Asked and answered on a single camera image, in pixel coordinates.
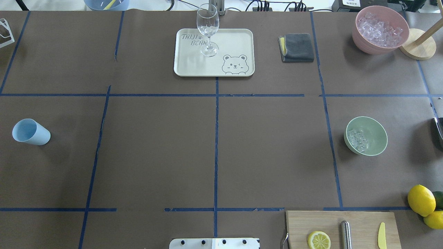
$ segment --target lime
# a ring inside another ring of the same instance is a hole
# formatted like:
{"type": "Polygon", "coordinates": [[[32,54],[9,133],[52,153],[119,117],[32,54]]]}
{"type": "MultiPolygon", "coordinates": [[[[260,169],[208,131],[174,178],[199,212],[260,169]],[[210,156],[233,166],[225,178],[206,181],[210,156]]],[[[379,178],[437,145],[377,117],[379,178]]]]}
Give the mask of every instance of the lime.
{"type": "Polygon", "coordinates": [[[423,220],[432,229],[443,229],[443,211],[434,211],[423,220]]]}
{"type": "Polygon", "coordinates": [[[443,192],[434,191],[432,192],[432,194],[435,197],[435,209],[443,210],[443,192]]]}
{"type": "Polygon", "coordinates": [[[408,203],[412,210],[426,217],[435,210],[435,197],[422,185],[415,185],[408,193],[408,203]]]}
{"type": "Polygon", "coordinates": [[[329,249],[331,247],[331,239],[324,232],[314,231],[308,236],[307,244],[310,249],[329,249]]]}

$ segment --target cutting board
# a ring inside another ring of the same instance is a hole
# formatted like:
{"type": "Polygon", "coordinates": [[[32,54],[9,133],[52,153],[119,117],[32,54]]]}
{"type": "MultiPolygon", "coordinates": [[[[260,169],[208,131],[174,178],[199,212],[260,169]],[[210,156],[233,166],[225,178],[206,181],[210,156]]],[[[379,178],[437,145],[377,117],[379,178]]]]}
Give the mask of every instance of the cutting board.
{"type": "Polygon", "coordinates": [[[286,211],[289,248],[309,249],[309,234],[313,231],[323,231],[331,239],[331,249],[341,249],[342,221],[350,223],[352,248],[379,249],[378,228],[380,223],[384,222],[387,248],[401,249],[394,213],[347,211],[286,211]]]}

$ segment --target folded cloth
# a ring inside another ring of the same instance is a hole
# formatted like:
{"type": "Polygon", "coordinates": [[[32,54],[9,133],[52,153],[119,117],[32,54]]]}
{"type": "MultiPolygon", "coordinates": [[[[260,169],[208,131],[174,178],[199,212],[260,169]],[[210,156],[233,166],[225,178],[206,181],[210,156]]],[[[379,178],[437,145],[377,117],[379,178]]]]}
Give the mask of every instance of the folded cloth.
{"type": "Polygon", "coordinates": [[[313,62],[314,50],[310,34],[287,34],[278,37],[283,62],[313,62]]]}

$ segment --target green bowl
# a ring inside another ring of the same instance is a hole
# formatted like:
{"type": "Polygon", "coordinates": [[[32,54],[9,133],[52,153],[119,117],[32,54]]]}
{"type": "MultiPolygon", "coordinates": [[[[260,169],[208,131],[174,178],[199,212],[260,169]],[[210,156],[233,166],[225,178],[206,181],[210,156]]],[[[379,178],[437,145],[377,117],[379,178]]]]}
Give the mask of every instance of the green bowl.
{"type": "Polygon", "coordinates": [[[344,138],[348,148],[357,155],[377,156],[385,151],[386,146],[388,146],[388,135],[385,128],[377,120],[370,117],[361,116],[349,121],[344,138]],[[358,134],[363,135],[365,142],[361,143],[367,145],[364,151],[361,147],[359,151],[357,146],[354,148],[351,145],[352,135],[349,134],[350,131],[354,134],[357,133],[357,136],[358,134]]]}

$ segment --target halved lemon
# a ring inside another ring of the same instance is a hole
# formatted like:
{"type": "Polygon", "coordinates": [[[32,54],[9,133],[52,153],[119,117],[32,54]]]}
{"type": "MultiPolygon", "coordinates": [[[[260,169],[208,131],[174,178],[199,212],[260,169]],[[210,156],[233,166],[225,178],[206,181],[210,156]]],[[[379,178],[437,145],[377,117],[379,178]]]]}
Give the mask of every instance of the halved lemon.
{"type": "Polygon", "coordinates": [[[331,247],[331,239],[324,232],[314,231],[308,236],[307,244],[310,249],[329,249],[331,247]]]}

